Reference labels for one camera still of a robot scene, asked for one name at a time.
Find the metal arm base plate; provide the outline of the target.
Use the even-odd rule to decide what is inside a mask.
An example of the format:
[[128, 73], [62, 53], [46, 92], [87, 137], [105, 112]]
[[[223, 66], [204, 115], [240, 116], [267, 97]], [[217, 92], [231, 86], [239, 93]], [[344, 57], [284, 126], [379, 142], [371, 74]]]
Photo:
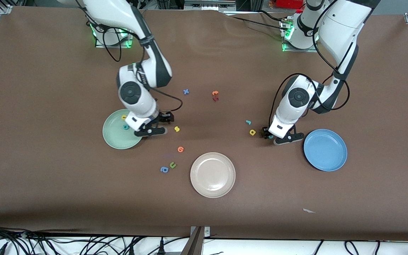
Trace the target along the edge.
[[282, 50], [290, 52], [316, 53], [311, 36], [306, 36], [296, 23], [294, 16], [287, 16], [279, 22], [281, 28]]
[[90, 25], [92, 29], [92, 34], [95, 39], [96, 48], [131, 48], [133, 43], [133, 35], [123, 32], [121, 29], [109, 28], [104, 30], [104, 28]]

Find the blue plate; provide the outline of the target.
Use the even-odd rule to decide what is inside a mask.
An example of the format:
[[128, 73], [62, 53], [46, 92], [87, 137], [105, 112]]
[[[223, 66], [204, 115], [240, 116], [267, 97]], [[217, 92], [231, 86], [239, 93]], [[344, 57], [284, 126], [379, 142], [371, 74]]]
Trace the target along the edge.
[[346, 163], [348, 152], [344, 140], [337, 133], [316, 129], [305, 138], [304, 155], [314, 168], [332, 172]]

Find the beige plate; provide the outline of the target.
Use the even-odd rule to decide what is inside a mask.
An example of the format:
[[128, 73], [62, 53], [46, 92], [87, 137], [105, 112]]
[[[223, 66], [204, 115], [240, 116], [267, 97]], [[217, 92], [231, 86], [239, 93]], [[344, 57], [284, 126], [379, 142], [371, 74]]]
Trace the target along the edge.
[[220, 198], [228, 194], [236, 181], [232, 161], [218, 152], [207, 152], [196, 158], [190, 171], [194, 190], [206, 198]]

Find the brown paper table cover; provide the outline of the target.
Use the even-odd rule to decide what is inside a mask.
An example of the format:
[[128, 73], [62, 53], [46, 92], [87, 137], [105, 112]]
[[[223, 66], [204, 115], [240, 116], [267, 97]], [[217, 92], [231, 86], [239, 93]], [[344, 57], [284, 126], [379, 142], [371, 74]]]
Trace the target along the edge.
[[[285, 77], [330, 75], [319, 55], [282, 52], [272, 28], [217, 11], [143, 15], [172, 67], [162, 91], [183, 107], [166, 135], [128, 150], [109, 147], [102, 126], [123, 108], [115, 77], [140, 60], [138, 43], [117, 63], [94, 48], [81, 10], [18, 6], [1, 17], [0, 227], [188, 236], [191, 226], [206, 225], [220, 238], [408, 240], [402, 16], [368, 19], [345, 107], [298, 121], [298, 132], [330, 129], [348, 147], [345, 165], [323, 172], [306, 161], [303, 142], [276, 146], [249, 134], [266, 126]], [[207, 152], [227, 156], [236, 170], [220, 198], [191, 184], [191, 166]]]

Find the grey metal bar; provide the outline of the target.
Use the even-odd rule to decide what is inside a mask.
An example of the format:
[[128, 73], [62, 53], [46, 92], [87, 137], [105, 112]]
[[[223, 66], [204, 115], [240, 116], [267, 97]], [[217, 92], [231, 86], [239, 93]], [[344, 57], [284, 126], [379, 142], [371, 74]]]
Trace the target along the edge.
[[205, 234], [205, 226], [194, 227], [180, 255], [202, 255]]

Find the red box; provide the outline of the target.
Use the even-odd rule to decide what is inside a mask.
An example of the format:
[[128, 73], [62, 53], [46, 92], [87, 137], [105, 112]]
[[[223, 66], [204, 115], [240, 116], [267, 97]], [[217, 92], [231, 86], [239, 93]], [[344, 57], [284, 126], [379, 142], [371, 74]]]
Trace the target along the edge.
[[305, 0], [274, 0], [277, 8], [300, 9]]

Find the green plate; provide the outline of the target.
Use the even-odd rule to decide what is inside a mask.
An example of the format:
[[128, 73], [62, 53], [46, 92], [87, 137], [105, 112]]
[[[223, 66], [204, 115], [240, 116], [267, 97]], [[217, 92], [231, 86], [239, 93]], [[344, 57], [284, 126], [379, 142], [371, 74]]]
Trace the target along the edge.
[[121, 150], [129, 149], [141, 141], [142, 138], [136, 137], [133, 129], [123, 129], [123, 125], [126, 124], [126, 121], [122, 120], [121, 116], [128, 115], [129, 112], [128, 109], [120, 109], [110, 114], [104, 121], [102, 135], [104, 141], [110, 147]]

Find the grey metal device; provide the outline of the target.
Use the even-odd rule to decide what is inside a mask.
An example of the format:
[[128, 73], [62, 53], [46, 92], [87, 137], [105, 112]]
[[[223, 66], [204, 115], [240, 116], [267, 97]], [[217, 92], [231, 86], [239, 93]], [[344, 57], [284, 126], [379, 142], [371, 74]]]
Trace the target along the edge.
[[184, 0], [183, 10], [236, 11], [236, 0]]

